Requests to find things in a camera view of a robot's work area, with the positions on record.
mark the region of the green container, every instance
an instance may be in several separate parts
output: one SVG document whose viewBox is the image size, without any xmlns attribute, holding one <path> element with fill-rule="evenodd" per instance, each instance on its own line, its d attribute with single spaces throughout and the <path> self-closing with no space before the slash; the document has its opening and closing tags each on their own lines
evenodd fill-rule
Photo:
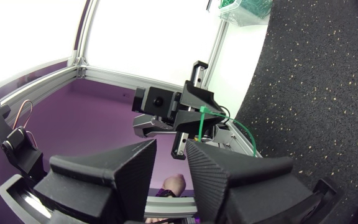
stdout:
<svg viewBox="0 0 358 224">
<path fill-rule="evenodd" d="M 221 0 L 220 18 L 238 26 L 269 22 L 272 0 Z"/>
</svg>

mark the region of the metal bracket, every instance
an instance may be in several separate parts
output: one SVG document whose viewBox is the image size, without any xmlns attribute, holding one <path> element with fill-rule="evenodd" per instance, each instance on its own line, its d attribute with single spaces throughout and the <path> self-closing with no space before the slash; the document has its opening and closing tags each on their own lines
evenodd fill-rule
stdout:
<svg viewBox="0 0 358 224">
<path fill-rule="evenodd" d="M 202 88 L 201 84 L 204 80 L 204 73 L 207 67 L 208 64 L 205 64 L 200 61 L 197 61 L 194 64 L 193 73 L 191 75 L 191 81 L 193 81 L 195 87 Z M 189 107 L 188 111 L 194 111 L 194 108 Z M 186 148 L 186 140 L 188 138 L 189 138 L 188 133 L 177 134 L 171 151 L 171 155 L 174 159 L 182 159 L 182 160 L 186 159 L 185 148 Z"/>
<path fill-rule="evenodd" d="M 79 66 L 77 68 L 77 78 L 85 78 L 86 67 Z"/>
</svg>

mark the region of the purple wall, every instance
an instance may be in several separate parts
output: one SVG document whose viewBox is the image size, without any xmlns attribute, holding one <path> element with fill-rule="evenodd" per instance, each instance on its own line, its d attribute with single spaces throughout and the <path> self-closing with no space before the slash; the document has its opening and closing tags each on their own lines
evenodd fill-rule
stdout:
<svg viewBox="0 0 358 224">
<path fill-rule="evenodd" d="M 132 128 L 133 118 L 139 115 L 131 111 L 133 95 L 133 90 L 76 80 L 37 104 L 27 130 L 32 131 L 44 153 L 45 170 L 49 170 L 52 155 L 86 155 L 144 141 Z M 174 135 L 156 138 L 150 188 L 159 189 L 165 178 L 182 173 L 186 189 L 193 190 L 187 161 L 174 160 L 170 155 L 173 138 Z M 0 183 L 15 173 L 0 149 Z M 0 197 L 0 223 L 15 223 L 13 220 L 17 220 L 16 216 Z"/>
</svg>

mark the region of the robotic arm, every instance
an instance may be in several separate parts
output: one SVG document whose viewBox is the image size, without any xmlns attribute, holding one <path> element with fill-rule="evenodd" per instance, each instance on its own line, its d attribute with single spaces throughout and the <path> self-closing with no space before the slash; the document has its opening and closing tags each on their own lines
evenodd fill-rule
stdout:
<svg viewBox="0 0 358 224">
<path fill-rule="evenodd" d="M 227 144 L 222 149 L 193 140 L 223 142 L 227 135 L 220 124 L 223 118 L 206 114 L 197 136 L 202 106 L 224 114 L 213 93 L 197 87 L 206 67 L 195 64 L 181 93 L 138 88 L 132 107 L 144 114 L 134 120 L 137 135 L 176 133 L 172 156 L 185 159 L 186 149 L 195 197 L 183 203 L 195 202 L 202 223 L 323 221 L 342 195 L 330 180 L 320 180 L 310 191 L 291 174 L 290 158 L 251 157 L 227 150 Z M 24 223 L 139 223 L 148 206 L 161 204 L 147 199 L 156 140 L 90 156 L 52 156 L 46 175 L 42 153 L 25 129 L 12 129 L 5 122 L 9 112 L 8 105 L 0 105 L 0 147 L 21 175 L 2 184 L 0 195 Z M 166 199 L 177 199 L 167 202 L 168 207 L 182 201 Z"/>
</svg>

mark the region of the aluminum frame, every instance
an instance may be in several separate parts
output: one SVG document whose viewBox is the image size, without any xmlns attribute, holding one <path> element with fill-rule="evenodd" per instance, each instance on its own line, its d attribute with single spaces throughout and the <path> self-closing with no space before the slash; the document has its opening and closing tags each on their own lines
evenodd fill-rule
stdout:
<svg viewBox="0 0 358 224">
<path fill-rule="evenodd" d="M 1 99 L 1 104 L 7 104 L 11 108 L 11 113 L 6 118 L 8 124 L 13 124 L 16 113 L 19 110 L 24 99 L 31 100 L 34 105 L 42 101 L 53 92 L 61 89 L 63 86 L 75 80 L 77 66 L 63 68 L 49 75 L 41 77 L 36 81 L 23 86 L 11 94 Z M 29 109 L 26 106 L 23 114 Z"/>
<path fill-rule="evenodd" d="M 2 100 L 2 104 L 7 104 L 11 107 L 11 113 L 7 118 L 7 122 L 12 124 L 16 113 L 19 110 L 21 102 L 23 99 L 30 99 L 34 104 L 37 104 L 48 95 L 62 88 L 63 86 L 69 84 L 76 78 L 85 78 L 87 80 L 107 83 L 110 85 L 116 85 L 124 88 L 129 88 L 135 90 L 138 86 L 141 87 L 150 87 L 155 86 L 158 88 L 163 88 L 170 91 L 182 91 L 183 87 L 174 85 L 171 83 L 165 83 L 158 80 L 153 80 L 149 78 L 140 77 L 133 74 L 117 72 L 113 70 L 98 68 L 89 66 L 86 59 L 86 46 L 88 43 L 88 37 L 91 31 L 91 25 L 93 22 L 93 17 L 96 12 L 99 0 L 89 0 L 88 7 L 86 10 L 84 21 L 80 24 L 81 32 L 78 40 L 78 48 L 73 49 L 73 63 L 69 59 L 68 67 L 61 69 L 57 72 L 53 72 L 45 77 L 39 78 L 38 80 L 12 92 L 11 94 L 5 96 Z M 203 81 L 201 83 L 201 88 L 208 89 L 208 85 L 211 81 L 211 77 L 218 61 L 218 57 L 224 42 L 224 38 L 227 32 L 228 23 L 221 21 L 218 32 L 216 34 L 216 39 L 214 42 L 211 55 L 209 56 L 208 64 L 209 69 L 206 70 Z M 241 132 L 232 124 L 228 123 L 230 131 L 236 138 L 233 138 L 236 143 L 244 149 L 244 154 L 252 153 L 251 143 L 241 134 Z M 170 209 L 163 209 L 167 205 L 174 205 Z M 146 217 L 190 217 L 196 213 L 196 205 L 194 198 L 156 198 L 148 197 L 145 216 Z"/>
</svg>

